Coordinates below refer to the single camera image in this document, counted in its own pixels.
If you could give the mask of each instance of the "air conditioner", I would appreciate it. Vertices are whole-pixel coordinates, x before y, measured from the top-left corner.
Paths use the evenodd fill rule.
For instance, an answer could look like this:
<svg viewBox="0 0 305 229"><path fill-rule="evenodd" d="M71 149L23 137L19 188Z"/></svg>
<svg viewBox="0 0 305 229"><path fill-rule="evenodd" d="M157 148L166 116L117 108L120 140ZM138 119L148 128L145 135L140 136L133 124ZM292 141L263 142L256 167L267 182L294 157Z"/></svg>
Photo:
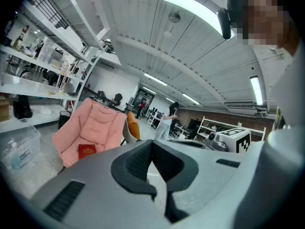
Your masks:
<svg viewBox="0 0 305 229"><path fill-rule="evenodd" d="M253 102L229 102L225 103L226 108L233 114L255 115L257 110Z"/></svg>

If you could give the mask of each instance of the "white ceiling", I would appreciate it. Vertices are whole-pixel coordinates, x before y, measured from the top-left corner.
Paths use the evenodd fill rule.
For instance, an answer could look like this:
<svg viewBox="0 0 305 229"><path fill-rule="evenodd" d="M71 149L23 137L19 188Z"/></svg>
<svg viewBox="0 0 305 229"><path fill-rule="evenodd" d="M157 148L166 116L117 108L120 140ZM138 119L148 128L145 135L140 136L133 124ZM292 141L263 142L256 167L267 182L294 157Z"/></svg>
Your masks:
<svg viewBox="0 0 305 229"><path fill-rule="evenodd" d="M52 1L60 8L61 13L76 32L87 43L94 43L83 28L81 19L77 17L75 8L69 4L70 0ZM224 100L254 101L250 83L250 77L254 75L258 75L260 79L263 99L266 100L269 97L269 89L291 62L291 58L286 53L283 59L279 59L268 47L258 50L259 53L255 54L251 46L244 45L243 41L237 37L225 41L214 28L189 11L181 11L181 20L175 24L171 23L168 20L169 13L184 9L168 2L162 0L109 1L118 35L149 45L171 56L184 64L187 70L195 72L208 82L209 86L212 86ZM219 6L226 7L226 0L196 1L213 12L217 12ZM96 13L96 23L102 29L103 25L95 6L92 6L92 11ZM171 31L172 38L166 39L163 36L165 31ZM194 104L183 97L182 93L200 102L200 108L226 110L212 93L211 88L203 87L198 79L185 74L185 71L182 72L174 64L131 45L120 42L117 45L122 47L116 50L120 60L124 61L121 64L137 69L132 73L141 78L142 85L150 86L160 95L172 97L184 106ZM264 66L271 65L271 67L262 67L257 59ZM282 66L277 70L279 60L282 60ZM166 82L168 86L144 77L144 72Z"/></svg>

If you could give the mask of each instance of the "person in red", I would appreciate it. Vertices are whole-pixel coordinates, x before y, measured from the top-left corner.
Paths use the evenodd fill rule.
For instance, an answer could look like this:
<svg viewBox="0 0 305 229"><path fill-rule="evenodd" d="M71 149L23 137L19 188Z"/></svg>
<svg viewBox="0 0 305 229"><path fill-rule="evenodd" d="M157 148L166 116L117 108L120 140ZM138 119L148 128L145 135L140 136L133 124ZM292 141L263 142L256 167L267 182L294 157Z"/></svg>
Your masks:
<svg viewBox="0 0 305 229"><path fill-rule="evenodd" d="M145 107L145 102L144 100L142 100L141 104L140 104L140 107L139 107L139 110L138 110L138 113L137 113L137 116L136 118L139 119L139 115L140 115L140 112L141 110Z"/></svg>

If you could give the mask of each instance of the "white box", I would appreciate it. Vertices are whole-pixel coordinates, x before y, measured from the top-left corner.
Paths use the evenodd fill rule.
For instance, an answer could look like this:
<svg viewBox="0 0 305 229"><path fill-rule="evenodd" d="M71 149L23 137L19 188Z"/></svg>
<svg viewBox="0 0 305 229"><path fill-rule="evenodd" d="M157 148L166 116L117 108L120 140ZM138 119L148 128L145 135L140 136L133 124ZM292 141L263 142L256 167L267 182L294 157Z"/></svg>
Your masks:
<svg viewBox="0 0 305 229"><path fill-rule="evenodd" d="M18 170L40 151L40 132L33 126L0 133L1 162L8 170Z"/></svg>
<svg viewBox="0 0 305 229"><path fill-rule="evenodd" d="M231 153L244 154L251 144L250 130L235 128L217 132L217 134L219 134L219 141L224 142Z"/></svg>

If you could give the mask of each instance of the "metal shelving unit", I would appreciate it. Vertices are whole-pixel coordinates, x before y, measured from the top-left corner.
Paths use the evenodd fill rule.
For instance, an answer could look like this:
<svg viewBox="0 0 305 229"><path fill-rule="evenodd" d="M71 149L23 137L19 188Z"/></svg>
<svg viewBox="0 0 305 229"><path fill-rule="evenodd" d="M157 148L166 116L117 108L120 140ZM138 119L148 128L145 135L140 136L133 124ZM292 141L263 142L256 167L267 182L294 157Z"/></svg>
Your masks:
<svg viewBox="0 0 305 229"><path fill-rule="evenodd" d="M15 129L24 128L30 125L39 125L47 122L56 121L59 119L59 112L65 110L63 106L66 106L67 101L73 101L72 103L72 112L75 111L75 108L78 103L78 99L81 95L81 92L85 86L86 81L88 80L94 66L100 58L100 54L97 54L96 57L93 57L98 49L102 49L100 44L101 37L95 35L92 32L91 28L89 31L91 32L91 36L93 38L94 45L90 49L91 52L87 53L85 56L85 52L81 52L75 48L75 46L64 37L63 34L57 30L56 26L51 23L50 19L46 17L35 5L31 5L27 0L23 1L18 12L23 16L26 20L30 22L30 25L34 28L40 29L40 31L49 38L53 43L58 45L58 47L65 50L71 56L75 58L77 61L77 65L79 64L87 64L86 68L86 77L82 78L80 72L75 75L72 73L67 73L67 77L72 80L75 91L77 90L77 86L81 84L80 90L77 96L70 96L67 94L59 93L59 89L55 86L49 86L44 83L35 82L27 79L23 79L14 75L10 75L7 73L3 73L3 85L0 85L1 93L9 93L9 94L19 94L19 95L27 95L27 96L36 96L36 97L45 97L52 99L60 99L61 104L40 104L40 105L31 105L31 110L33 112L32 118L28 118L26 122L21 122L17 120L13 115L13 107L10 106L10 119L8 121L0 122L0 132L7 132ZM89 27L88 21L86 21L85 16L83 16L79 11L79 19L83 21L83 23ZM53 71L57 74L61 73L59 68L54 67L52 64L48 64L46 62L39 61L33 57L27 56L26 54L12 48L6 46L0 46L0 51L6 53L7 55L12 55L17 58L20 58L24 61L33 63L42 68ZM46 115L40 112L42 106L48 106L52 109L52 114Z"/></svg>
<svg viewBox="0 0 305 229"><path fill-rule="evenodd" d="M219 121L215 121L215 120L209 120L209 119L206 119L205 116L204 116L203 119L202 119L202 121L201 121L200 127L199 127L199 129L198 129L198 131L197 131L197 134L199 134L200 136L203 136L204 138L207 138L209 135L208 135L208 134L205 134L205 133L199 133L199 131L200 131L202 128L214 132L213 129L208 128L208 127L206 127L206 126L203 125L203 122L204 122L204 121L208 121L209 123L212 123L212 124L215 124L215 125L221 125L221 126L223 126L223 127L225 127L225 128L228 128L228 129L241 128L241 129L250 130L250 131L251 131L251 134L261 136L261 137L262 137L262 141L264 140L265 134L266 134L266 127L264 128L263 131L259 131L259 130L255 130L255 129L243 127L243 126L242 126L242 123L238 123L238 125L232 125L232 124L223 123L223 122L219 122Z"/></svg>

